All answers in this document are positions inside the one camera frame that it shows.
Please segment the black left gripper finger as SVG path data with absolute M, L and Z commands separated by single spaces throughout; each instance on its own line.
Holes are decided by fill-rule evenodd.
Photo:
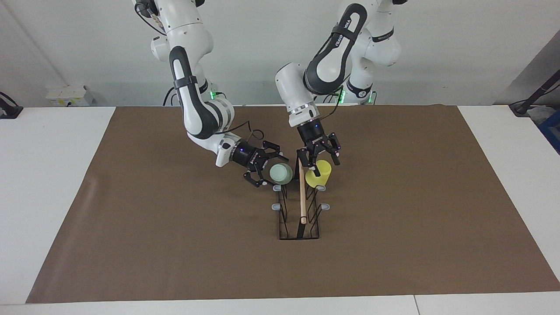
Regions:
M 314 175 L 317 175 L 317 155 L 314 149 L 300 148 L 297 150 L 297 158 L 302 167 L 310 169 Z
M 335 133 L 328 134 L 327 138 L 329 144 L 326 146 L 326 151 L 330 154 L 334 165 L 339 166 L 341 164 L 339 160 L 341 149 L 340 142 Z

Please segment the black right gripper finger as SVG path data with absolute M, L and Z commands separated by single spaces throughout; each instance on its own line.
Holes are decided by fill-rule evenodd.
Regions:
M 284 156 L 283 153 L 280 151 L 280 145 L 277 145 L 269 141 L 263 141 L 262 149 L 264 152 L 263 156 L 267 160 L 278 158 L 282 160 L 284 163 L 289 162 L 289 159 L 286 156 Z
M 258 171 L 247 171 L 243 174 L 243 178 L 254 187 L 267 186 L 269 182 L 264 179 L 263 175 Z

